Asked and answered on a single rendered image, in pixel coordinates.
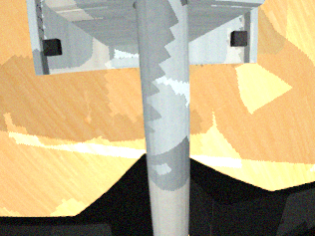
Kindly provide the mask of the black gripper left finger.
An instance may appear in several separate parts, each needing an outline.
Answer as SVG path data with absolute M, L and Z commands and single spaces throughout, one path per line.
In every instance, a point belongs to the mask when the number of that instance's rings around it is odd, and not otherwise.
M 96 202 L 65 217 L 1 217 L 0 236 L 154 236 L 143 153 Z

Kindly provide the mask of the grey metal shaft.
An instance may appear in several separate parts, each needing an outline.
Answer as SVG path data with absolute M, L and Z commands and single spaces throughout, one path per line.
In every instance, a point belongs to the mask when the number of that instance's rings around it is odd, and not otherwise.
M 135 1 L 154 236 L 188 236 L 190 63 L 186 0 Z

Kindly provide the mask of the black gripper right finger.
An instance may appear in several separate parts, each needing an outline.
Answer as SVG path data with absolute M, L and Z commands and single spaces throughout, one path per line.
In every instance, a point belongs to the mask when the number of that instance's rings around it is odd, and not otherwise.
M 295 236 L 315 227 L 315 181 L 265 190 L 190 159 L 189 236 Z

